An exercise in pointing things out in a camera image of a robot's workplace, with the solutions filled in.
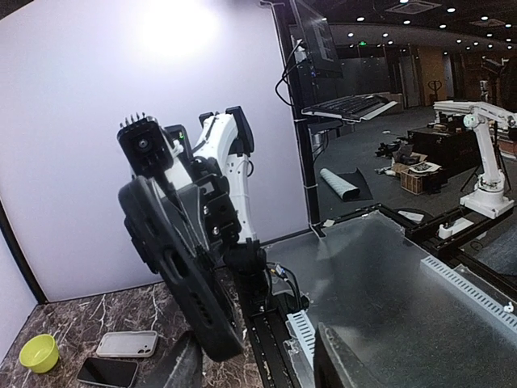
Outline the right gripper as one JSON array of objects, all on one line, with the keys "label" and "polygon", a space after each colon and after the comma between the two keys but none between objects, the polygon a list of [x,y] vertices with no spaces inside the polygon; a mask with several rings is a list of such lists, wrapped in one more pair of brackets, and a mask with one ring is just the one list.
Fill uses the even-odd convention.
[{"label": "right gripper", "polygon": [[220,259],[237,245],[241,224],[229,182],[214,161],[180,161],[161,173],[161,212],[166,257]]}]

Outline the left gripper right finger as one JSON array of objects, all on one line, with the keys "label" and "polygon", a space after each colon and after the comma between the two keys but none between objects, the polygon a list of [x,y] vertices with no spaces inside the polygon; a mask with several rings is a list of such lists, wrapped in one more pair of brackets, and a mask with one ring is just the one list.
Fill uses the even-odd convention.
[{"label": "left gripper right finger", "polygon": [[322,322],[315,332],[313,375],[316,387],[393,387],[376,378],[335,329]]}]

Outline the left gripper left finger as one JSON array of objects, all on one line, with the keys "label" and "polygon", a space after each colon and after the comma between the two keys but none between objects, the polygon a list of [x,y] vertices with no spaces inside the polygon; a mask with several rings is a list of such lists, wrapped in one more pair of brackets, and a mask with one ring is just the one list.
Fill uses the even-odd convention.
[{"label": "left gripper left finger", "polygon": [[203,352],[193,331],[185,331],[174,345],[162,386],[165,388],[200,388]]}]

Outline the white silicone phone case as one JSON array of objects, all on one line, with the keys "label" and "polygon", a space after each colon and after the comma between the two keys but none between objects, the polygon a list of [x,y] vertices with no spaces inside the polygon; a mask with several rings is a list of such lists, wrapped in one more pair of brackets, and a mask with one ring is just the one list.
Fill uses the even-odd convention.
[{"label": "white silicone phone case", "polygon": [[156,331],[113,331],[102,337],[95,352],[104,358],[147,358],[157,344]]}]

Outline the black phone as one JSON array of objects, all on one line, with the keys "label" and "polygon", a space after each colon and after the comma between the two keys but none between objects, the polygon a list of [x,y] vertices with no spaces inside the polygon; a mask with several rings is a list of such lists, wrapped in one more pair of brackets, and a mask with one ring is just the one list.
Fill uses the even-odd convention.
[{"label": "black phone", "polygon": [[179,212],[143,177],[123,186],[118,199],[138,255],[162,277],[208,357],[222,362],[240,355],[233,302],[212,274],[209,252],[192,241]]}]

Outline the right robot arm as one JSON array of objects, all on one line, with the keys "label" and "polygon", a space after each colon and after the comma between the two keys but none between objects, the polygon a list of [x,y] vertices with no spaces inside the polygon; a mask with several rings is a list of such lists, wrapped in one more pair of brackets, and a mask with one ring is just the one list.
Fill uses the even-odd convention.
[{"label": "right robot arm", "polygon": [[221,189],[227,193],[222,203],[232,204],[229,219],[239,221],[237,245],[225,257],[226,265],[237,273],[242,288],[250,299],[264,302],[270,291],[266,274],[266,253],[260,247],[250,216],[248,178],[254,168],[250,156],[254,138],[245,113],[240,106],[223,113],[208,112],[200,116],[203,127],[200,138],[191,146],[187,130],[180,124],[164,128],[172,152],[185,167],[173,167],[167,177],[190,176],[193,181],[216,175]]}]

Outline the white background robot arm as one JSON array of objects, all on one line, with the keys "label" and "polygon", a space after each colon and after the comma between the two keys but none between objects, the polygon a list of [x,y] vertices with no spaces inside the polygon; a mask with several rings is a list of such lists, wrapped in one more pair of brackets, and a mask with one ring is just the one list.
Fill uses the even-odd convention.
[{"label": "white background robot arm", "polygon": [[500,129],[514,129],[516,114],[481,101],[438,101],[433,108],[437,113],[462,115],[465,128],[476,135],[483,173],[478,176],[473,192],[460,198],[460,205],[491,219],[511,210],[515,202],[504,196],[505,176],[497,164],[490,123],[494,122]]}]

